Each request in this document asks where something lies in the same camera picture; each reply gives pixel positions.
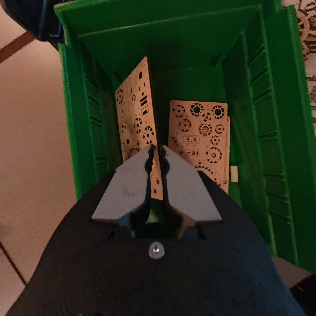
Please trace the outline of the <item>green plastic bin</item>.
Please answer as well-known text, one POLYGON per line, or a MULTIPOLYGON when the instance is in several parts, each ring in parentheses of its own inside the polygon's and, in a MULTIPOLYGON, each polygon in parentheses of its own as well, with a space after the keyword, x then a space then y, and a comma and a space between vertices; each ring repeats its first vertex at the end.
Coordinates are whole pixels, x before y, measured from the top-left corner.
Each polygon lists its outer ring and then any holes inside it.
POLYGON ((230 196, 273 255, 315 274, 315 136, 294 6, 281 1, 55 5, 77 199, 122 162, 115 91, 148 57, 159 144, 170 101, 228 104, 230 196))

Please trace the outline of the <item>wooden parts sheet with slots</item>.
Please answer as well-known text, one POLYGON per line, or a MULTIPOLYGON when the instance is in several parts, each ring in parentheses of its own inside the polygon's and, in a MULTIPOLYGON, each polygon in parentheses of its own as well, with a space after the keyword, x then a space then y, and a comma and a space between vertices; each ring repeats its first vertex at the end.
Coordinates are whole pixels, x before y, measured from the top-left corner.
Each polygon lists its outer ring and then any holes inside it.
POLYGON ((154 145, 151 197, 163 200, 163 187, 158 153, 158 135, 148 58, 144 57, 115 92, 123 162, 143 148, 154 145))

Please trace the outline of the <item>wooden parts sheet with gears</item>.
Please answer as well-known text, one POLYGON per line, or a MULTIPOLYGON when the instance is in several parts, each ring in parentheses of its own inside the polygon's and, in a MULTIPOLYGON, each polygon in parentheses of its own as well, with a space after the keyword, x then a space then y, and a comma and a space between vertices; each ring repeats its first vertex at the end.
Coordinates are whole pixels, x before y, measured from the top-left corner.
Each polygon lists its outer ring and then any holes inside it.
POLYGON ((227 110, 227 103, 172 100, 168 133, 168 147, 226 193, 230 153, 227 110))

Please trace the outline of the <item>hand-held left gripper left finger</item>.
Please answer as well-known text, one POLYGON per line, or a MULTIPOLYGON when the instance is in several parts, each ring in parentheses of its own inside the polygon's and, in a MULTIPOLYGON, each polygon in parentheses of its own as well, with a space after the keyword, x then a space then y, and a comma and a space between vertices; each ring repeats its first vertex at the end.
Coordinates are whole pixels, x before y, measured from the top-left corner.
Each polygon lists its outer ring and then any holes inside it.
POLYGON ((147 145, 116 169, 92 220, 104 223, 145 223, 148 220, 154 152, 155 146, 147 145))

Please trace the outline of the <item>folded instruction booklet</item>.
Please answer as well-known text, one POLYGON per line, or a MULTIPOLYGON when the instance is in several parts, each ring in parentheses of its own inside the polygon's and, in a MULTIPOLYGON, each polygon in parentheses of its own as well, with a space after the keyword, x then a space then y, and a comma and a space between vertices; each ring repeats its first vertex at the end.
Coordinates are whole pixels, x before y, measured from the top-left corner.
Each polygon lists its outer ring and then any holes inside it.
POLYGON ((304 56, 306 82, 316 133, 316 1, 282 0, 282 7, 294 5, 304 56))

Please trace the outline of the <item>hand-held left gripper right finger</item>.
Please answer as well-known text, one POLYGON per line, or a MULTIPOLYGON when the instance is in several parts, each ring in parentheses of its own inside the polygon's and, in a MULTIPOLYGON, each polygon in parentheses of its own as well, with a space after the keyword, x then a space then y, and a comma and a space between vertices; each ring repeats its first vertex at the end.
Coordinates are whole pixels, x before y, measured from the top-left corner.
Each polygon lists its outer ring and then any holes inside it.
POLYGON ((164 201, 172 214, 189 223, 222 221, 196 168, 165 145, 160 147, 164 201))

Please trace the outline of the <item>dark object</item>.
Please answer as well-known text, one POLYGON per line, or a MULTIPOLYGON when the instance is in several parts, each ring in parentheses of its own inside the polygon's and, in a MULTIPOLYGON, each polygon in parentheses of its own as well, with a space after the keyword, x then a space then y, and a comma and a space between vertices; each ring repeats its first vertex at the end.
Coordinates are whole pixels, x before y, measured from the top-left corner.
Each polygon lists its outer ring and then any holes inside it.
POLYGON ((67 0, 1 0, 6 14, 42 42, 65 43, 64 30, 54 6, 67 0))

